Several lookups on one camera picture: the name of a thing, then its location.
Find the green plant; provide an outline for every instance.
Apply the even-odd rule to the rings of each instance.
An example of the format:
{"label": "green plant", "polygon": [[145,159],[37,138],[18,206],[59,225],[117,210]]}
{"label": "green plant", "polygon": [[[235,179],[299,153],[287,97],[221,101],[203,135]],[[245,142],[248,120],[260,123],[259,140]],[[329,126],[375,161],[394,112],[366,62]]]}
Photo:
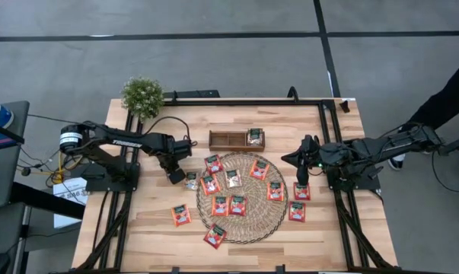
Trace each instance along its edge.
{"label": "green plant", "polygon": [[148,78],[130,78],[124,84],[121,94],[123,107],[141,120],[156,117],[164,104],[160,83]]}

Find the round wicker mat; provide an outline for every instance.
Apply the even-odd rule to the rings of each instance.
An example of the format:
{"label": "round wicker mat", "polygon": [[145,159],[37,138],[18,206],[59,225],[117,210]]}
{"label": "round wicker mat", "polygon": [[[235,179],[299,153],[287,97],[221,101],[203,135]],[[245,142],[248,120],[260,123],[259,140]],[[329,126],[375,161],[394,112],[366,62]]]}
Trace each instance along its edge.
{"label": "round wicker mat", "polygon": [[[269,170],[265,180],[250,177],[254,160],[265,161]],[[265,158],[248,152],[233,152],[221,157],[224,170],[216,173],[221,192],[206,195],[202,187],[197,188],[197,208],[204,225],[209,228],[213,223],[228,232],[226,241],[236,244],[249,244],[270,236],[280,226],[287,212],[288,192],[282,174],[274,164]],[[243,186],[229,188],[225,178],[226,170],[238,169]],[[268,182],[282,182],[285,196],[282,202],[266,199]],[[247,198],[246,216],[212,216],[212,197],[240,195]]]}

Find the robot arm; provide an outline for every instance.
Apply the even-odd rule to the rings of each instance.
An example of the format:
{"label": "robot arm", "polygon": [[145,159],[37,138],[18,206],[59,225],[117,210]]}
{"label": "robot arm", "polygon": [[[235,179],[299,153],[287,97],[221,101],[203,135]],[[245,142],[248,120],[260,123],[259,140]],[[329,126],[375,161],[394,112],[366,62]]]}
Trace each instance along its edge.
{"label": "robot arm", "polygon": [[342,143],[319,144],[318,138],[306,135],[300,148],[282,157],[297,167],[297,179],[308,182],[308,168],[321,167],[324,172],[336,172],[341,180],[356,180],[361,176],[376,177],[382,167],[374,165],[410,151],[431,151],[442,144],[435,131],[419,126],[407,132],[378,139],[363,138]]}
{"label": "robot arm", "polygon": [[91,121],[66,126],[60,135],[60,151],[64,154],[83,155],[104,166],[111,176],[126,175],[126,159],[109,155],[99,148],[105,144],[139,148],[150,156],[156,156],[172,183],[178,183],[185,177],[178,161],[192,155],[189,139],[175,141],[167,134],[137,134]]}

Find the concrete floor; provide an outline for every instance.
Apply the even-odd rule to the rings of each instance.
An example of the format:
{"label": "concrete floor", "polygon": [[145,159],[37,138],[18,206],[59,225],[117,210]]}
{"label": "concrete floor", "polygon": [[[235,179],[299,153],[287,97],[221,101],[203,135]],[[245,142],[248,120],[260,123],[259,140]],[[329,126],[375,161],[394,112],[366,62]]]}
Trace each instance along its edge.
{"label": "concrete floor", "polygon": [[[459,0],[325,0],[322,8],[328,31],[459,30]],[[313,2],[0,0],[0,37],[237,31],[318,31]],[[459,66],[459,37],[332,38],[330,47],[341,95],[357,98],[370,137],[406,121]],[[281,97],[291,85],[301,97],[331,95],[319,38],[0,43],[0,101],[28,100],[35,114],[102,123],[109,100],[137,75],[167,91],[223,97]],[[62,126],[30,118],[27,151],[51,155]],[[438,133],[459,138],[459,116]],[[459,154],[436,167],[459,189]],[[386,167],[380,178],[400,265],[459,273],[459,194],[435,181],[430,156],[408,155],[402,172]],[[17,180],[44,188],[42,177]],[[27,272],[65,271],[74,249],[72,241],[32,252]]]}

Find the wooden table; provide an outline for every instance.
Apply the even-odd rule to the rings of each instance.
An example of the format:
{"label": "wooden table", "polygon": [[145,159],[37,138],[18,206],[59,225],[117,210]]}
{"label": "wooden table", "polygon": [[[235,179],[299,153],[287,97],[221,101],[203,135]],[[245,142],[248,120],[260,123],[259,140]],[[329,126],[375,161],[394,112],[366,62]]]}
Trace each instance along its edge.
{"label": "wooden table", "polygon": [[[350,113],[337,111],[343,139],[361,138],[364,132],[354,100],[349,102],[349,108]],[[112,100],[106,124],[123,129],[126,116],[127,111],[121,107],[120,100]],[[208,149],[210,129],[228,131],[263,128],[266,133],[266,149],[261,155],[282,172],[290,200],[293,200],[296,168],[283,162],[280,157],[296,150],[305,134],[324,139],[319,113],[317,107],[313,106],[165,107],[159,117],[163,116],[176,116],[185,120],[190,127],[192,140],[199,143],[193,148],[192,157],[180,161],[184,169],[204,167],[203,159],[212,154]],[[333,138],[329,114],[327,120]],[[152,123],[151,120],[146,121],[145,129]],[[166,119],[156,125],[154,132],[182,139],[186,130],[180,122]],[[113,155],[120,151],[120,147],[109,145],[104,146],[104,149]],[[132,196],[122,271],[169,271],[172,266],[179,266],[181,271],[275,271],[275,267],[282,264],[286,265],[288,271],[346,270],[336,206],[325,175],[310,178],[312,200],[307,202],[305,223],[288,221],[286,216],[279,229],[261,242],[245,245],[223,243],[215,250],[202,240],[207,229],[199,217],[196,193],[184,190],[182,183],[172,185],[156,158],[140,152],[139,162],[142,173],[139,187]],[[94,193],[88,199],[72,267],[83,263],[91,252],[103,196],[104,193]],[[355,191],[355,196],[363,232],[383,258],[396,265],[381,201],[367,190]],[[192,223],[175,228],[171,208],[180,204],[187,204],[190,208]],[[109,202],[106,202],[99,238],[104,235],[108,207]],[[349,235],[355,265],[359,265],[355,238],[351,231]],[[113,265],[116,242],[110,246],[108,266]]]}

